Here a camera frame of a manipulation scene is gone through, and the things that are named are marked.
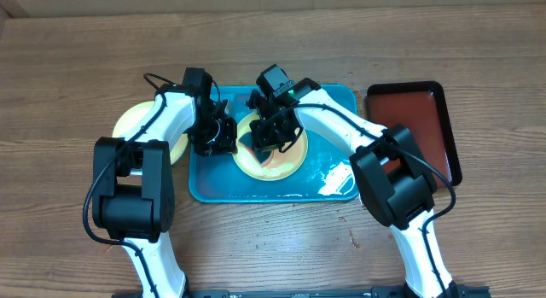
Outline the yellow plate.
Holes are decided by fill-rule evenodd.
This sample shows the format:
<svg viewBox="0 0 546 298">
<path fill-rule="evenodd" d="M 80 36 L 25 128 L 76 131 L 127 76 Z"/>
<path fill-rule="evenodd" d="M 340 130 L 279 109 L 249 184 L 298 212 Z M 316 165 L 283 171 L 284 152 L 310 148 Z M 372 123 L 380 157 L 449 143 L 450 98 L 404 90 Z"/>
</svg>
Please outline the yellow plate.
<svg viewBox="0 0 546 298">
<path fill-rule="evenodd" d="M 122 134 L 128 132 L 136 123 L 138 123 L 153 107 L 154 102 L 141 102 L 137 105 L 129 108 L 125 111 L 117 120 L 112 137 L 120 137 Z M 183 134 L 176 142 L 176 144 L 171 148 L 170 157 L 171 164 L 174 166 L 178 160 L 183 156 L 185 149 L 189 143 L 188 137 L 186 134 Z"/>
<path fill-rule="evenodd" d="M 302 131 L 297 142 L 287 152 L 278 149 L 258 155 L 252 150 L 250 122 L 256 120 L 255 113 L 247 114 L 237 125 L 237 153 L 235 164 L 248 176 L 262 181 L 277 181 L 293 174 L 303 164 L 308 150 L 308 139 Z"/>
</svg>

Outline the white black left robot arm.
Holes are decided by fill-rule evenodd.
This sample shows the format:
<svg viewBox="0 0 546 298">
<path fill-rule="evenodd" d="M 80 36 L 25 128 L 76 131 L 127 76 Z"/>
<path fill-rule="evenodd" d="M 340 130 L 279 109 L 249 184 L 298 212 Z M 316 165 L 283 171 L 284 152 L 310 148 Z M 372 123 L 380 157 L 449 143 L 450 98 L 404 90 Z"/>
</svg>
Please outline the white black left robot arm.
<svg viewBox="0 0 546 298">
<path fill-rule="evenodd" d="M 198 67 L 187 68 L 181 83 L 163 79 L 142 119 L 120 137 L 100 137 L 95 144 L 84 230 L 92 240 L 126 251 L 142 282 L 142 297 L 186 293 L 187 278 L 169 235 L 175 213 L 171 152 L 178 140 L 186 136 L 204 157 L 237 151 L 228 103 L 211 98 L 217 87 Z"/>
</svg>

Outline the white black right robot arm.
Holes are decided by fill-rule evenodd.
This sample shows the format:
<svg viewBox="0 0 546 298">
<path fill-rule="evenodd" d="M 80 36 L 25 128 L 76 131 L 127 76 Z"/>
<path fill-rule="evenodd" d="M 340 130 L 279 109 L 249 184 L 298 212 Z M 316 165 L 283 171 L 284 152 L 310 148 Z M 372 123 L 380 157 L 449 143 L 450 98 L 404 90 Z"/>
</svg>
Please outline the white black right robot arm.
<svg viewBox="0 0 546 298">
<path fill-rule="evenodd" d="M 425 161 L 410 130 L 369 122 L 334 101 L 317 82 L 296 82 L 277 65 L 266 68 L 256 84 L 259 89 L 247 101 L 258 112 L 250 124 L 253 150 L 284 153 L 303 131 L 313 131 L 342 150 L 349 156 L 362 204 L 392 231 L 408 295 L 457 297 L 433 225 L 448 212 L 433 209 L 436 182 L 452 185 Z"/>
</svg>

